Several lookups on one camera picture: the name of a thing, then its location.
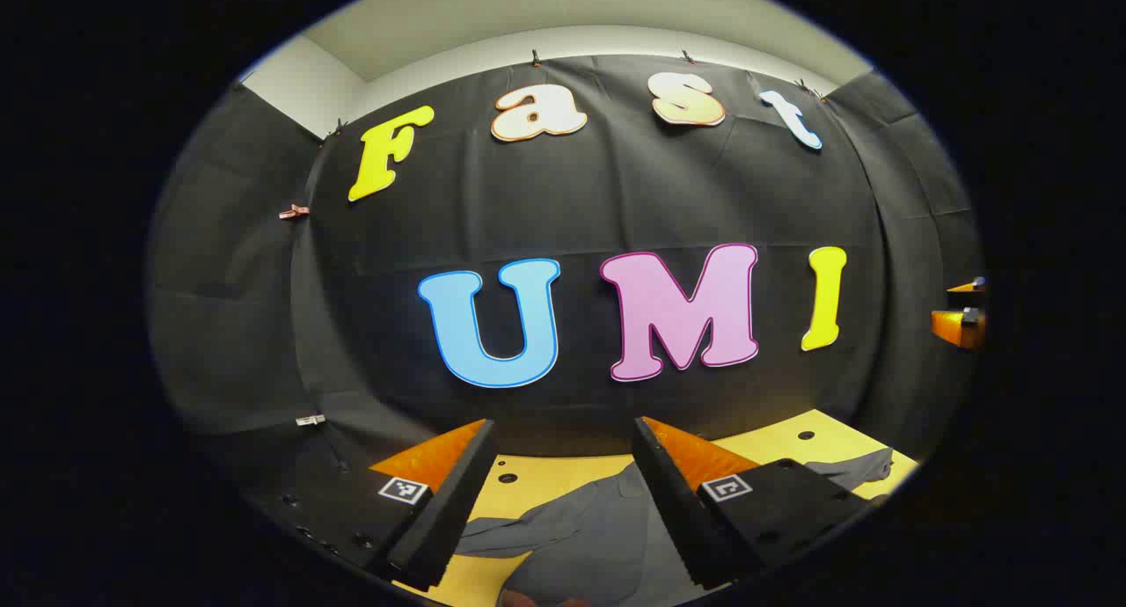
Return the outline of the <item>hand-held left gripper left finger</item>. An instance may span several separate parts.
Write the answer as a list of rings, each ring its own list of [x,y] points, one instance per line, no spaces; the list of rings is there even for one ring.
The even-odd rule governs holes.
[[[443,581],[495,459],[479,420],[384,459],[327,425],[236,435],[233,477],[258,510],[356,574],[419,591]]]

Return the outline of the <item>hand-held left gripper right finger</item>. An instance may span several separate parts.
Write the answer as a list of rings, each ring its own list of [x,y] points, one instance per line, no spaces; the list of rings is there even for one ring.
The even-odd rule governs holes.
[[[890,447],[831,416],[792,416],[720,440],[640,416],[632,458],[704,589],[784,566],[890,492]]]

